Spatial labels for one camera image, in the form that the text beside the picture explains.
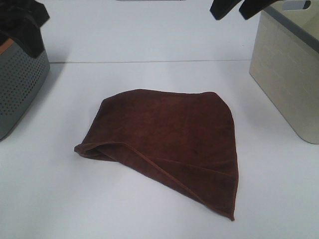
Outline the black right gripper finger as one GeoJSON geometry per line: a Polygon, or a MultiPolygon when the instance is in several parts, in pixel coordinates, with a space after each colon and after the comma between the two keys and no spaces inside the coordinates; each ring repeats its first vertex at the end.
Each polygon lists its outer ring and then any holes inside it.
{"type": "Polygon", "coordinates": [[[214,0],[210,12],[216,20],[226,16],[241,0],[214,0]]]}
{"type": "Polygon", "coordinates": [[[278,0],[245,0],[240,6],[239,12],[245,20],[248,20],[277,1],[278,0]]]}

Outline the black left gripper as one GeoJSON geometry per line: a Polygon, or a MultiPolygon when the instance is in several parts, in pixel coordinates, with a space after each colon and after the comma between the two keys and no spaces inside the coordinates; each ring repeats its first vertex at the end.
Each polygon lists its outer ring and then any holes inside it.
{"type": "Polygon", "coordinates": [[[44,51],[41,27],[50,19],[44,4],[35,0],[0,2],[0,40],[9,38],[25,53],[37,58],[44,51]]]}

